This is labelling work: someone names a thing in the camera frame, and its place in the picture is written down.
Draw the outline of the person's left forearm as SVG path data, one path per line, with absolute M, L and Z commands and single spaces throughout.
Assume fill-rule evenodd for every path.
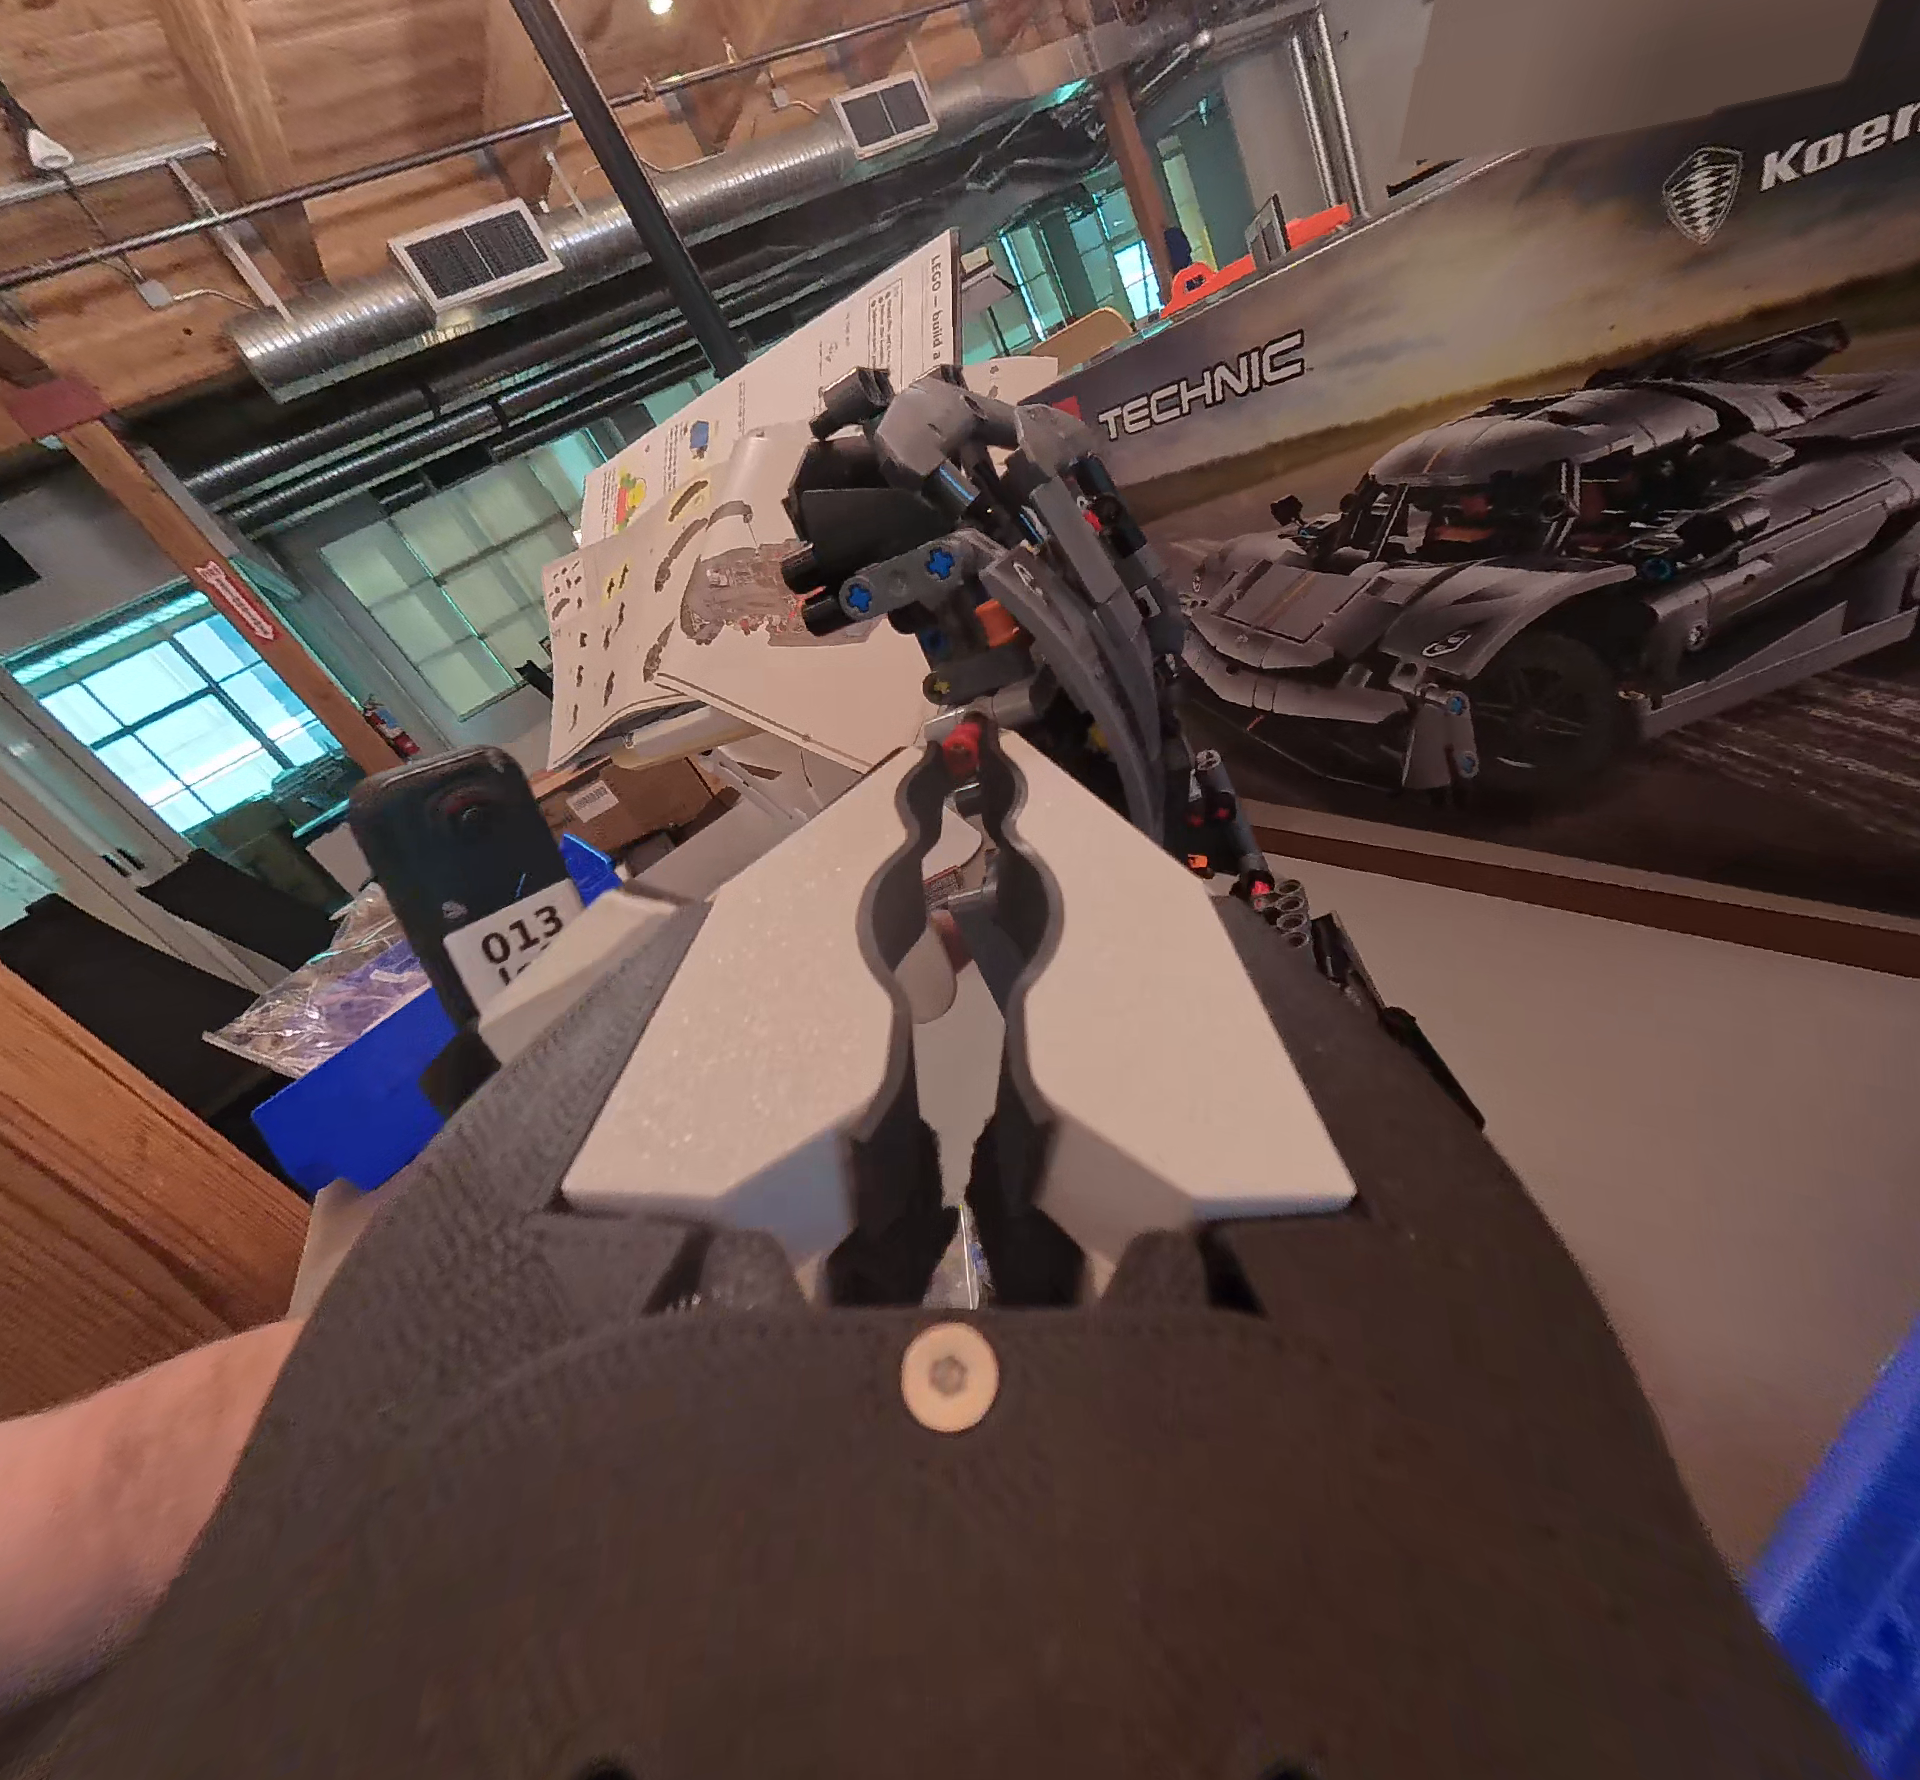
M 2 1425 L 2 1722 L 18 1738 L 151 1617 L 304 1321 L 207 1341 Z

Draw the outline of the black metal pole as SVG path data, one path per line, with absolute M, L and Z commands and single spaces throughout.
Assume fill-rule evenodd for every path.
M 678 229 L 662 208 L 657 188 L 624 136 L 608 96 L 576 42 L 556 0 L 507 0 L 520 31 L 554 80 L 566 110 L 611 182 L 637 241 L 646 249 L 693 337 L 719 378 L 746 364 L 722 308 L 690 256 Z

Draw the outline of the grey lego car model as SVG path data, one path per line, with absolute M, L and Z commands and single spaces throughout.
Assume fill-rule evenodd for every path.
M 859 367 L 824 390 L 810 434 L 781 564 L 807 632 L 884 619 L 913 636 L 934 710 L 1024 736 L 1189 871 L 1229 877 L 1481 1124 L 1338 919 L 1312 919 L 1272 867 L 1221 755 L 1188 740 L 1188 615 L 1092 429 L 975 393 L 957 367 L 905 388 Z

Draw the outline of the lego set box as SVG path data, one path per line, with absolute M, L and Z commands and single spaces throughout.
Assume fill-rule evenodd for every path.
M 1916 162 L 1901 42 L 1069 376 L 1274 798 L 1914 924 Z

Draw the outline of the clear plastic bag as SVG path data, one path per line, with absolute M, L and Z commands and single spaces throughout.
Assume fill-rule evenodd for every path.
M 386 919 L 339 939 L 200 1042 L 274 1077 L 302 1078 L 429 994 L 417 954 Z

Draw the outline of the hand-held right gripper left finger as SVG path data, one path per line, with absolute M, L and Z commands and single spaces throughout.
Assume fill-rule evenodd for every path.
M 932 749 L 722 884 L 559 1181 L 592 1215 L 757 1230 L 837 1303 L 932 1283 L 932 1129 L 899 967 L 927 929 Z

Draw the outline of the wooden panel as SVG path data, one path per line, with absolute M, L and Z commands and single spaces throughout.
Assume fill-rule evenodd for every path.
M 306 1201 L 2 974 L 2 1413 L 284 1314 Z

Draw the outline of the blue plastic bin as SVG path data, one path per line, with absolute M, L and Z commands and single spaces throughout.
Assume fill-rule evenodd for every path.
M 1748 1575 L 1760 1621 L 1861 1761 L 1917 1773 L 1917 1332 L 1880 1367 Z
M 601 894 L 618 888 L 611 855 L 574 834 L 559 840 L 570 888 L 542 889 L 452 937 L 482 1006 Z M 434 990 L 378 1018 L 368 1032 L 265 1100 L 253 1122 L 287 1177 L 306 1191 L 349 1181 L 374 1191 L 409 1164 L 496 1071 L 475 1018 L 455 1023 Z

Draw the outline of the glass window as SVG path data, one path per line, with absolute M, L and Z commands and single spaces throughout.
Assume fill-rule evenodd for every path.
M 170 828 L 211 840 L 256 802 L 294 828 L 360 769 L 200 594 L 174 586 L 7 655 L 13 677 Z
M 493 469 L 378 513 L 319 548 L 455 717 L 520 687 L 548 639 L 544 570 L 574 550 L 566 507 L 535 472 Z

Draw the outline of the white air vent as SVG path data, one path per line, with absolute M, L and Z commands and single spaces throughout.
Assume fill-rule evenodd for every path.
M 389 237 L 387 251 L 434 314 L 561 274 L 544 221 L 522 200 Z
M 831 110 L 854 157 L 862 162 L 924 141 L 940 131 L 940 117 L 918 72 L 839 91 L 831 98 Z

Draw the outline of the lego instruction booklet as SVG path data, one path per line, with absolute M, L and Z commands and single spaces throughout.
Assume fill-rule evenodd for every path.
M 960 309 L 960 239 L 940 231 L 588 474 L 578 550 L 544 567 L 551 769 L 683 704 L 854 769 L 906 736 L 924 663 L 882 617 L 804 628 L 787 497 L 828 390 L 957 364 Z

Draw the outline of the silver air duct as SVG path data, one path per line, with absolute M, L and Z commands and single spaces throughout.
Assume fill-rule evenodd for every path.
M 1080 41 L 1053 41 L 924 82 L 940 117 L 937 136 L 877 160 L 854 157 L 828 101 L 808 127 L 675 167 L 654 166 L 649 177 L 686 243 L 698 246 L 1025 119 L 1088 77 Z M 561 274 L 554 279 L 434 314 L 392 259 L 368 279 L 304 291 L 283 312 L 233 317 L 227 345 L 272 399 L 289 402 L 646 267 L 649 256 L 611 196 L 537 218 L 561 259 Z

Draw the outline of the cardboard box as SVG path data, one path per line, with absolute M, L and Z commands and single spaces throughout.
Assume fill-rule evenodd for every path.
M 530 786 L 549 831 L 610 855 L 619 877 L 646 871 L 737 802 L 690 756 L 546 769 Z

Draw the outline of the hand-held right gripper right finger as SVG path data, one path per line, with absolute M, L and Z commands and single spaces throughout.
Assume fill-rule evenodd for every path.
M 995 1302 L 1073 1307 L 1143 1236 L 1357 1195 L 1189 871 L 1025 740 L 978 747 L 998 1087 L 968 1205 Z

